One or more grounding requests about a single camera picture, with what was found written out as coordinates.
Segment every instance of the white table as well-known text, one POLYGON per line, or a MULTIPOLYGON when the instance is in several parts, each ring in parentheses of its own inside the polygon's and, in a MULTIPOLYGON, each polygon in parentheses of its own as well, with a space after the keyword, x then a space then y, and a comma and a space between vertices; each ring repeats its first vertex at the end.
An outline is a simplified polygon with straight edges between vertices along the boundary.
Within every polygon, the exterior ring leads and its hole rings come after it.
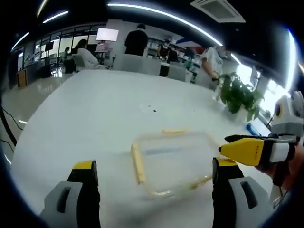
MULTIPOLYGON (((15 149, 12 177, 39 214, 45 196, 67 179, 75 163, 95 159, 102 227, 211 227, 211 182, 182 198, 150 200, 136 185, 130 156, 138 135, 163 129, 207 131, 219 143, 227 135, 248 134, 217 111, 211 96, 203 87, 164 77, 83 70, 30 118, 15 149)), ((266 175, 252 167, 241 169, 270 193, 266 175)))

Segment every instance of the white chair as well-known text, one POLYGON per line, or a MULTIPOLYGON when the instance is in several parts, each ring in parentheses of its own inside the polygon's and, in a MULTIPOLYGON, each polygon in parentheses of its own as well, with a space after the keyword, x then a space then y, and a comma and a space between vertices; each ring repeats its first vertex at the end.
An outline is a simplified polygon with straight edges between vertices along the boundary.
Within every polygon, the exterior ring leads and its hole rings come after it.
POLYGON ((73 60, 76 65, 76 70, 83 70, 83 69, 91 69, 91 70, 105 70, 106 67, 104 65, 96 65, 92 68, 88 68, 85 64, 84 59, 82 58, 81 55, 75 54, 73 55, 73 60))
POLYGON ((206 75, 202 69, 199 69, 195 77, 195 84, 213 91, 217 88, 217 82, 213 82, 211 77, 206 75))
POLYGON ((144 57, 142 62, 142 67, 139 72, 147 75, 159 76, 160 70, 161 70, 160 60, 144 57))
POLYGON ((81 55, 73 55, 73 60, 74 60, 77 70, 80 71, 80 70, 85 69, 86 65, 85 65, 84 59, 82 58, 81 55))
POLYGON ((128 72, 140 72, 143 64, 142 56, 129 54, 117 55, 114 61, 113 70, 122 70, 128 72))
POLYGON ((186 68, 173 66, 170 64, 169 73, 167 78, 179 80, 185 82, 186 80, 186 68))
POLYGON ((170 65, 176 66, 176 67, 185 67, 182 63, 180 62, 170 62, 170 65))

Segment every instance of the human hand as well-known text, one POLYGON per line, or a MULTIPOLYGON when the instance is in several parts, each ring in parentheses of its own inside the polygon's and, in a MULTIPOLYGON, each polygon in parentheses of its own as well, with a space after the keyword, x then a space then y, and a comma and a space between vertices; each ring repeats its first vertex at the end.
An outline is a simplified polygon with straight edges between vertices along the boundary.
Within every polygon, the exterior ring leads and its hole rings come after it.
POLYGON ((212 78, 212 81, 218 80, 219 76, 216 73, 212 73, 212 75, 210 75, 210 77, 212 78))
MULTIPOLYGON (((286 176, 282 184, 282 187, 286 191, 289 191, 292 188, 294 181, 296 180, 300 168, 303 164, 304 164, 304 148, 301 145, 297 145, 295 147, 294 157, 288 163, 289 175, 286 176)), ((274 174, 276 172, 276 167, 277 164, 273 164, 271 167, 269 167, 266 170, 263 170, 260 166, 257 166, 256 169, 267 174, 269 177, 273 179, 274 174)))

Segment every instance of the window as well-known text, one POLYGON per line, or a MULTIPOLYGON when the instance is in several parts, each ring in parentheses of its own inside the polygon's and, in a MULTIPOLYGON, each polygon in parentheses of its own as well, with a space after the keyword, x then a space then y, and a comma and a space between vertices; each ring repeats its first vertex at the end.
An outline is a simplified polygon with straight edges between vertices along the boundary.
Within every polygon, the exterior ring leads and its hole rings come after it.
POLYGON ((67 47, 70 48, 69 53, 71 53, 72 39, 72 37, 61 38, 59 53, 64 52, 67 47))
POLYGON ((60 34, 61 32, 57 32, 51 35, 51 42, 54 42, 54 44, 53 44, 53 48, 49 50, 48 56, 56 54, 56 57, 58 57, 60 34))
POLYGON ((85 39, 85 40, 87 40, 87 37, 88 36, 78 36, 78 37, 74 37, 74 41, 73 41, 73 48, 75 48, 76 47, 76 45, 78 44, 78 42, 80 41, 80 40, 82 40, 82 39, 85 39))
POLYGON ((278 85, 275 81, 270 80, 267 85, 267 90, 264 93, 264 100, 261 100, 260 107, 265 112, 269 111, 271 115, 274 114, 275 104, 282 97, 286 95, 291 97, 290 94, 278 85))
MULTIPOLYGON (((35 43, 35 49, 34 49, 34 54, 38 53, 40 51, 40 43, 41 40, 36 41, 35 43)), ((34 58, 34 61, 38 61, 40 59, 40 55, 36 55, 36 57, 34 58)))
POLYGON ((19 52, 18 54, 18 71, 20 71, 23 68, 23 59, 24 59, 24 51, 19 52))
POLYGON ((55 39, 55 40, 52 40, 51 42, 54 42, 53 49, 49 50, 48 56, 56 54, 55 57, 58 57, 57 55, 58 55, 58 50, 59 50, 60 39, 55 39))
MULTIPOLYGON (((237 75, 240 77, 241 81, 246 85, 249 84, 251 86, 253 86, 252 82, 250 81, 250 77, 251 77, 251 73, 252 73, 252 68, 245 66, 243 64, 238 65, 237 67, 237 75)), ((260 72, 257 72, 257 77, 259 78, 261 75, 260 72)))
POLYGON ((50 42, 50 37, 45 37, 45 38, 42 39, 40 50, 43 51, 43 52, 41 54, 41 58, 47 57, 47 52, 45 52, 45 49, 46 49, 46 44, 49 43, 49 42, 50 42))
POLYGON ((90 35, 88 44, 98 44, 99 41, 96 40, 97 35, 90 35))

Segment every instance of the transparent plastic container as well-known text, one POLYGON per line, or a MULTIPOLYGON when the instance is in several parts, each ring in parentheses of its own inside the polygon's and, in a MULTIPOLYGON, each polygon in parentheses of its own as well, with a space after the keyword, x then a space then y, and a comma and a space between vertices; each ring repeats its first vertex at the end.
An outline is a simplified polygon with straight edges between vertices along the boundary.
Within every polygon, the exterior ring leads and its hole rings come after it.
POLYGON ((141 135, 131 149, 137 182, 153 198, 194 190, 212 179, 212 158, 219 155, 218 147, 205 132, 141 135))

